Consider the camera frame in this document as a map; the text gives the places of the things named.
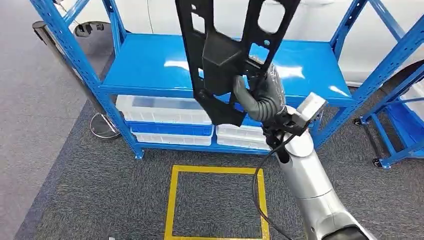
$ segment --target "stanchion base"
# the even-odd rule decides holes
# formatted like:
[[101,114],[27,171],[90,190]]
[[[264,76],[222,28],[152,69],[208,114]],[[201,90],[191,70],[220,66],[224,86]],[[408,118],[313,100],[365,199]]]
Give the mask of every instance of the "stanchion base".
[[103,140],[117,138],[121,135],[115,125],[108,119],[106,115],[96,113],[90,121],[91,133]]

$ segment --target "yellow floor marking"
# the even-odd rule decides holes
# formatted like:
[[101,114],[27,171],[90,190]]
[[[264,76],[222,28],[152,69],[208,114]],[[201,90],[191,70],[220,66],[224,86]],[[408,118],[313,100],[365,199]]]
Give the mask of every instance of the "yellow floor marking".
[[[255,168],[250,167],[223,167],[223,166],[188,166],[188,165],[174,165],[172,167],[171,181],[169,186],[168,209],[166,213],[165,222],[165,240],[269,240],[270,231],[267,221],[260,217],[260,224],[262,228],[262,238],[218,238],[218,237],[199,237],[199,236],[172,236],[175,214],[175,201],[177,197],[177,184],[179,172],[192,172],[192,173],[214,173],[214,174],[250,174],[255,173]],[[265,215],[267,213],[267,201],[265,198],[265,181],[264,171],[262,169],[257,173],[257,194],[260,209]]]

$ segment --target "blue shelf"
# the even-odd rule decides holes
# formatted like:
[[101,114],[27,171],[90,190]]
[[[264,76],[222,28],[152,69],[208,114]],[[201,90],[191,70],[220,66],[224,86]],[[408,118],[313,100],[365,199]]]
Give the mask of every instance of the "blue shelf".
[[209,146],[198,145],[180,145],[180,144],[164,144],[164,143],[144,143],[136,142],[135,145],[142,149],[172,149],[184,151],[199,151],[199,152],[214,152],[214,153],[229,153],[229,154],[255,154],[266,155],[270,151],[262,149],[252,149],[238,146],[219,145],[217,143],[217,135],[212,136],[212,144]]
[[[264,48],[251,54],[265,58]],[[354,102],[328,42],[284,40],[273,60],[287,102],[310,92],[333,106]],[[192,98],[192,82],[179,35],[128,34],[100,88],[110,94]]]
[[[404,104],[388,106],[385,112],[405,148],[424,141],[424,123]],[[424,158],[424,149],[411,153],[411,157]]]

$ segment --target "black metal bracket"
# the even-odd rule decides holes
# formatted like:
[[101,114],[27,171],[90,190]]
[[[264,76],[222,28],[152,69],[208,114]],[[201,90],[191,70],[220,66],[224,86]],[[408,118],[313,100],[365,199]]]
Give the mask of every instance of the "black metal bracket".
[[[193,95],[215,125],[242,124],[246,113],[235,108],[235,96],[231,94],[230,103],[222,102],[215,96],[232,93],[237,75],[247,76],[252,95],[255,96],[257,82],[252,81],[264,79],[300,2],[276,1],[284,7],[285,12],[278,30],[272,33],[263,30],[258,24],[264,1],[249,0],[239,41],[215,29],[214,0],[175,0]],[[204,19],[204,33],[194,28],[192,13]],[[249,57],[252,44],[269,51],[264,62]],[[203,70],[204,78],[199,76],[199,69]]]

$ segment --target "shelf rack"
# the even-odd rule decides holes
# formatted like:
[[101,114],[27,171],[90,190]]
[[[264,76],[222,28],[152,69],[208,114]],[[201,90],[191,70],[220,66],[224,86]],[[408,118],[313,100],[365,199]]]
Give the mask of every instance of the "shelf rack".
[[[143,157],[143,148],[267,153],[264,150],[218,145],[216,136],[211,146],[137,142],[110,95],[192,98],[191,79],[181,36],[128,33],[115,1],[102,0],[111,23],[115,60],[105,80],[101,82],[75,36],[68,29],[88,0],[77,0],[64,17],[59,14],[52,0],[30,1],[48,25],[68,62],[106,110],[137,159]],[[370,2],[398,43],[362,86],[351,94],[343,79],[338,59],[346,35],[367,2]],[[405,33],[379,0],[354,0],[329,42],[284,40],[273,63],[277,66],[289,105],[297,107],[310,92],[314,92],[325,98],[331,106],[339,107],[335,117],[321,130],[318,131],[320,120],[314,123],[313,139],[319,147],[422,44],[423,39],[424,17]],[[250,54],[259,58],[266,56],[261,49],[253,46]]]
[[[408,102],[424,101],[424,97],[400,99],[410,87],[424,78],[424,59],[418,61],[395,74],[390,81],[396,81],[396,87],[391,90],[370,111],[357,119],[356,124],[367,125],[372,120],[381,135],[381,139],[390,154],[386,158],[374,159],[374,165],[390,169],[391,166],[405,158],[424,158],[424,120],[405,104]],[[386,113],[391,125],[403,145],[397,152],[392,145],[383,125],[378,118],[379,113]]]

